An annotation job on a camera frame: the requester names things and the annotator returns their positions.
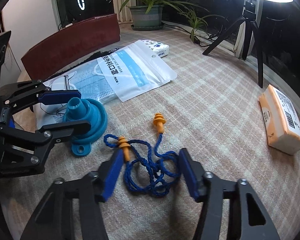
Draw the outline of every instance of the blue collapsible funnel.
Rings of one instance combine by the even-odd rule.
[[[72,137],[72,152],[77,156],[86,156],[91,151],[91,144],[98,140],[108,125],[108,115],[103,105],[93,99],[71,98],[63,122],[87,120],[91,130],[86,134]]]

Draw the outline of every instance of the plaid tablecloth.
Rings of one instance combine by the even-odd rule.
[[[108,110],[106,133],[150,142],[156,140],[154,114],[167,119],[160,152],[186,147],[193,159],[222,179],[246,178],[268,210],[282,240],[291,240],[300,230],[300,152],[289,156],[267,145],[266,128],[257,85],[257,75],[241,60],[221,49],[209,56],[191,43],[189,35],[164,28],[135,32],[121,26],[119,45],[151,39],[170,46],[163,60],[178,78]],[[33,113],[26,109],[16,120],[35,130]],[[146,149],[141,148],[146,157]],[[112,150],[103,140],[93,144],[92,152],[75,158],[66,144],[56,145],[45,165],[44,174],[0,179],[0,195],[8,225],[18,239],[39,200],[53,179],[78,179],[108,160]],[[118,179],[110,200],[102,204],[109,239],[192,239],[201,205],[189,196],[184,180],[165,198],[132,195]],[[148,175],[140,166],[135,171],[140,185]],[[226,239],[228,202],[220,239]],[[75,225],[81,238],[78,205]]]

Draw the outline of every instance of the plant pot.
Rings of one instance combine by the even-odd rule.
[[[161,26],[163,5],[154,5],[148,14],[148,6],[129,7],[135,28],[153,28]]]

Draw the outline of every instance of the blue cord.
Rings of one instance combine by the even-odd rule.
[[[114,136],[112,134],[107,134],[104,137],[105,144],[110,148],[116,148],[118,145],[116,143],[109,143],[108,138],[113,138],[115,140],[118,140],[117,136]],[[146,145],[148,147],[148,160],[141,157],[138,151],[131,145],[131,149],[136,155],[136,159],[132,162],[126,163],[126,170],[124,172],[124,182],[127,185],[128,189],[132,192],[139,192],[139,193],[151,193],[152,195],[155,195],[157,197],[163,197],[169,193],[170,186],[174,183],[176,183],[181,175],[179,171],[179,165],[178,165],[178,154],[174,151],[168,151],[164,154],[158,153],[158,147],[162,141],[162,133],[159,135],[157,143],[154,146],[154,154],[159,158],[155,163],[152,161],[152,147],[148,142],[142,141],[142,140],[130,140],[128,143],[131,145],[133,143],[139,143]],[[164,161],[172,160],[176,166],[177,173],[173,173],[171,171],[168,171],[166,167],[164,166]],[[141,165],[146,167],[148,173],[149,173],[149,179],[150,184],[146,187],[140,187],[138,186],[131,178],[131,170],[135,163],[140,162]],[[163,177],[167,175],[171,178],[174,178],[171,182],[166,182]]]

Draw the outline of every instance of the product label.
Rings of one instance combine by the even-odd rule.
[[[274,88],[275,95],[279,99],[282,112],[286,118],[288,129],[300,136],[300,120],[297,116],[296,110],[294,109],[292,102],[283,93]]]
[[[265,119],[266,128],[268,129],[270,119],[271,119],[270,111],[266,107],[262,107],[261,109],[263,113],[263,118]]]
[[[120,100],[125,95],[127,88],[130,91],[135,91],[149,84],[140,66],[124,50],[98,58],[98,64],[107,82]]]

